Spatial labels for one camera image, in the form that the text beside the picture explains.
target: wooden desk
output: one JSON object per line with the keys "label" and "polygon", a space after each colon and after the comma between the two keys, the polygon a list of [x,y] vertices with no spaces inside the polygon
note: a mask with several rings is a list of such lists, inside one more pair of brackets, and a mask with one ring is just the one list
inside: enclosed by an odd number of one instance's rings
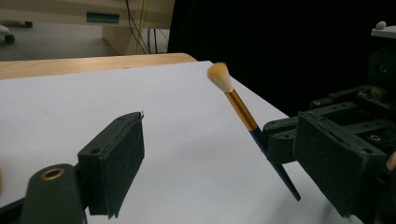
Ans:
{"label": "wooden desk", "polygon": [[[175,0],[129,0],[131,33],[124,0],[0,0],[0,19],[103,26],[103,38],[120,54],[139,54],[143,28],[170,29]],[[87,11],[115,13],[118,23],[87,21]]]}
{"label": "wooden desk", "polygon": [[197,62],[185,53],[0,62],[0,79],[91,72],[124,67]]}

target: white tabletop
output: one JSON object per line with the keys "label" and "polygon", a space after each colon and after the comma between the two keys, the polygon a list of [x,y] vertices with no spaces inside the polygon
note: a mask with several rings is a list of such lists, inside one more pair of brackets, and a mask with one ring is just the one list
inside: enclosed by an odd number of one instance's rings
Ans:
{"label": "white tabletop", "polygon": [[[0,207],[29,178],[78,152],[113,119],[143,111],[145,158],[118,218],[90,224],[361,223],[339,217],[298,162],[285,165],[296,202],[230,103],[211,62],[0,81]],[[287,116],[233,79],[257,123]]]}

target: table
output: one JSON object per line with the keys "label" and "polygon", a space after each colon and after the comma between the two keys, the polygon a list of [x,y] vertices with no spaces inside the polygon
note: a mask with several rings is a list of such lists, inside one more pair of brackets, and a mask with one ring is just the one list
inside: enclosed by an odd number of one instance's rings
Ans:
{"label": "table", "polygon": [[[129,28],[124,0],[0,0],[0,19],[103,26],[103,38],[120,54],[139,54],[139,37],[144,28],[170,29],[175,0],[130,0]],[[117,23],[87,21],[87,11],[120,15]]]}
{"label": "table", "polygon": [[[0,63],[0,204],[19,199],[40,168],[75,164],[111,120],[143,108],[145,159],[120,216],[87,214],[90,224],[361,224],[339,217],[296,162],[286,166],[302,195],[294,200],[205,77],[210,64],[179,53]],[[258,124],[286,117],[233,81]]]}

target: brush bristles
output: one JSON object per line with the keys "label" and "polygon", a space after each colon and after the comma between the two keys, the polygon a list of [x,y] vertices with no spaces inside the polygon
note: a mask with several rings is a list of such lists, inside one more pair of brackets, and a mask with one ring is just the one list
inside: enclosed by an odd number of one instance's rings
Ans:
{"label": "brush bristles", "polygon": [[214,63],[207,69],[207,77],[224,92],[233,90],[230,73],[225,63]]}

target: brush handle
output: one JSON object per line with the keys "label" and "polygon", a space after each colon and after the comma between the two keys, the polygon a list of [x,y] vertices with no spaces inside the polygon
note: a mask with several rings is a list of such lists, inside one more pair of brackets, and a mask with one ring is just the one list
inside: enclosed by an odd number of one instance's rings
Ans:
{"label": "brush handle", "polygon": [[[254,141],[256,144],[259,146],[259,148],[262,150],[262,153],[264,153],[265,157],[267,157],[267,144],[266,144],[266,138],[264,134],[262,133],[262,130],[260,128],[256,128],[253,131],[249,131],[251,136],[253,137]],[[288,173],[286,172],[285,168],[282,166],[282,164],[274,163],[271,162],[271,165],[274,167],[276,170],[277,174],[280,176],[280,178],[283,180],[283,182],[286,184],[288,189],[290,190],[291,194],[294,196],[294,198],[297,201],[301,200],[301,196],[297,191],[297,188],[294,187],[293,183],[291,182],[291,179],[289,178]]]}

